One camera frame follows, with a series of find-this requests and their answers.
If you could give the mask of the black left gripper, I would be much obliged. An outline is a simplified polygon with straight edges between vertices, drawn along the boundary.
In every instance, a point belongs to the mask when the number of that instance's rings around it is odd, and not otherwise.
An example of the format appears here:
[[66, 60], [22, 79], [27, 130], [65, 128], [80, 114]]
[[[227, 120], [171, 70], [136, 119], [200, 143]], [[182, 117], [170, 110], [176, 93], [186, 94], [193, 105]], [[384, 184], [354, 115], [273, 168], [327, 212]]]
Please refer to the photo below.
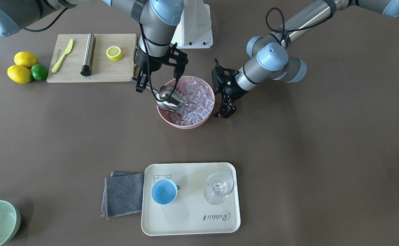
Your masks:
[[240, 99], [248, 93], [247, 90], [239, 86], [236, 81], [237, 76], [242, 75], [238, 70], [222, 67], [217, 58], [214, 58], [215, 68], [212, 69], [212, 85], [214, 94], [221, 94], [220, 107], [213, 117], [228, 119], [237, 108], [234, 101]]

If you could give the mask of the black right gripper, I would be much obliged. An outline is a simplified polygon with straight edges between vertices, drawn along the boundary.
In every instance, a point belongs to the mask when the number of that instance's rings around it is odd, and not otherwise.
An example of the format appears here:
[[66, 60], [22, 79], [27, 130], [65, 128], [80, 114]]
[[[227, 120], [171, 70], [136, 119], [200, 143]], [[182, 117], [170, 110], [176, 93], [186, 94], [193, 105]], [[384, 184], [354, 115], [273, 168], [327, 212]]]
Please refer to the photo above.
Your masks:
[[145, 51], [138, 48], [136, 53], [136, 64], [139, 67], [138, 78], [133, 77], [136, 83], [136, 92], [142, 93], [149, 82], [148, 75], [158, 71], [162, 65], [174, 67], [174, 78], [178, 81], [184, 73], [185, 66], [188, 63], [186, 53], [176, 48], [176, 44], [168, 47], [167, 53], [162, 57], [147, 55]]

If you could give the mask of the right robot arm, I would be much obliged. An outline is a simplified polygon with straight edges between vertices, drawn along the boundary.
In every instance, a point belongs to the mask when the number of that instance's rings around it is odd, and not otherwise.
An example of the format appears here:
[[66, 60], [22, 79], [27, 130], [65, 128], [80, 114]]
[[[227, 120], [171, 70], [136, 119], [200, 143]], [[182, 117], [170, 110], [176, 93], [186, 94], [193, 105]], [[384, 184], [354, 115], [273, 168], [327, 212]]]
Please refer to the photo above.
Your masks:
[[162, 65], [174, 68], [178, 81], [188, 62], [187, 55], [171, 43], [184, 11], [183, 0], [0, 0], [0, 37], [9, 37], [58, 11], [102, 7], [130, 17], [140, 27], [136, 62], [138, 92], [151, 85], [151, 74]]

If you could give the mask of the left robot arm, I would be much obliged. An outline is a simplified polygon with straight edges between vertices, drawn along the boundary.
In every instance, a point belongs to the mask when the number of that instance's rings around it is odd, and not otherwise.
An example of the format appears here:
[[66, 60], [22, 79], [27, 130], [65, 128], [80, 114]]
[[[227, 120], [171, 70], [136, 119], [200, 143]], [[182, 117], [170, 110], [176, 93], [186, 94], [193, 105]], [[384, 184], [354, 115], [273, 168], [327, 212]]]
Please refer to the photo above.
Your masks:
[[286, 48], [310, 28], [349, 6], [399, 17], [399, 0], [314, 0], [281, 26], [270, 28], [268, 35], [252, 37], [246, 46], [250, 60], [241, 68], [224, 68], [215, 59], [212, 84], [215, 95], [221, 96], [221, 103], [214, 117], [229, 118], [237, 110], [234, 102], [267, 79], [288, 83], [301, 81], [307, 73], [307, 64], [288, 55]]

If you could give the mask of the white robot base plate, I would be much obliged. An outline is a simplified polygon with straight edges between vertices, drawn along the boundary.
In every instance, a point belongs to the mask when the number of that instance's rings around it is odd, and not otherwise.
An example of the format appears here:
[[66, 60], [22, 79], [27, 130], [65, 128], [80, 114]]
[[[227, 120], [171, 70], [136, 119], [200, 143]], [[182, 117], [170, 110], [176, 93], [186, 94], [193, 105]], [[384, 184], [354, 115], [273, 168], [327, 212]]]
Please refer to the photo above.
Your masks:
[[185, 0], [181, 21], [171, 43], [178, 49], [208, 49], [214, 44], [210, 6], [203, 0]]

